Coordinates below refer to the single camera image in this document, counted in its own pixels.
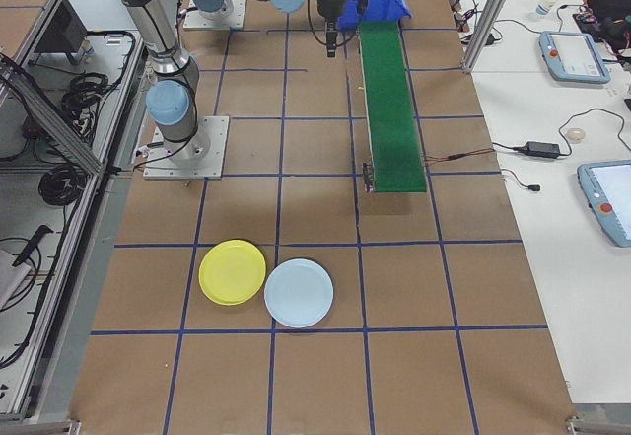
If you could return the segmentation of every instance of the white table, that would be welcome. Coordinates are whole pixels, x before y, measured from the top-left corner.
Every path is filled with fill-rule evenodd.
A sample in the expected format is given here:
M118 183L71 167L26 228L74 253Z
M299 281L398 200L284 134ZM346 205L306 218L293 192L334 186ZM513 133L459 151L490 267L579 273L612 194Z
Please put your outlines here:
M476 1L482 9L484 0ZM559 0L559 5L580 2ZM499 19L516 19L537 31L558 30L554 12L545 19L532 14L536 3L507 0ZM563 31L577 30L574 12L561 11ZM565 148L558 127L573 114L602 108L625 117L623 137L631 143L631 112L623 102L629 73L610 66L612 80L604 86L556 82L541 59L537 35L514 23L497 26L503 41L484 48L472 74L494 141L523 145L536 140ZM630 403L631 250L615 247L603 234L578 187L576 169L631 159L631 153L616 138L620 120L614 116L593 112L570 126L581 127L587 136L573 145L569 158L499 154L499 161L523 182L541 185L534 193L506 180L573 403Z

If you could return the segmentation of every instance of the power adapter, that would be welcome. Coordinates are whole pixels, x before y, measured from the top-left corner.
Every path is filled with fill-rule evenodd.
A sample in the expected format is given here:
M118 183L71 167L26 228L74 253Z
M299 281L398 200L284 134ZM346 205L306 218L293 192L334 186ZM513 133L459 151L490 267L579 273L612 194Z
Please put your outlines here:
M558 144L550 142L528 141L521 147L515 147L513 150L531 157L542 157L544 159L556 159L561 155Z
M473 37L473 34L469 34L468 36L464 36L463 38L460 39L460 43L462 45L469 45L471 43L471 38ZM489 45L493 45L495 42L497 42L498 40L489 33L489 37L486 38L486 42L484 43L484 46L487 47Z

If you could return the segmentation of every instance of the plate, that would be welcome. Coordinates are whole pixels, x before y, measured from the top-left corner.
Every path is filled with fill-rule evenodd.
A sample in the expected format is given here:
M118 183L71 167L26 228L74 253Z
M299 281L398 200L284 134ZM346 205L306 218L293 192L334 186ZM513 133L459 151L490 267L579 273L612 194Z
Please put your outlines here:
M230 240L210 250L199 266L199 286L220 305L251 299L265 280L265 257L252 243Z
M291 259L276 267L265 284L265 305L276 321L305 328L322 320L333 303L333 283L322 266Z

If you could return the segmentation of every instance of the tablet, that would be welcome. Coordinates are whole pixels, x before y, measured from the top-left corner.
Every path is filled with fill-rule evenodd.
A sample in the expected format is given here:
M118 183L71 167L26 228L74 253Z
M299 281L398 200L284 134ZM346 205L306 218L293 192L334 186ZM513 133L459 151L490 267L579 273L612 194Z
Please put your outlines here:
M583 164L577 172L604 232L616 245L631 247L631 161Z
M539 47L550 75L556 80L580 83L611 80L588 34L545 31L539 36Z

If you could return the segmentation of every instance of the yellow plate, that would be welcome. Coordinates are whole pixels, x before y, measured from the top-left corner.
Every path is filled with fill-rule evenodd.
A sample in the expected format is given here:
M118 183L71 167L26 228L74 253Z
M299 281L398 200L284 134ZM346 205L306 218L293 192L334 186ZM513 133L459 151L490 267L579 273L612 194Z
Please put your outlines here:
M220 305L236 305L254 296L265 280L265 257L252 243L230 240L210 250L199 266L202 292Z

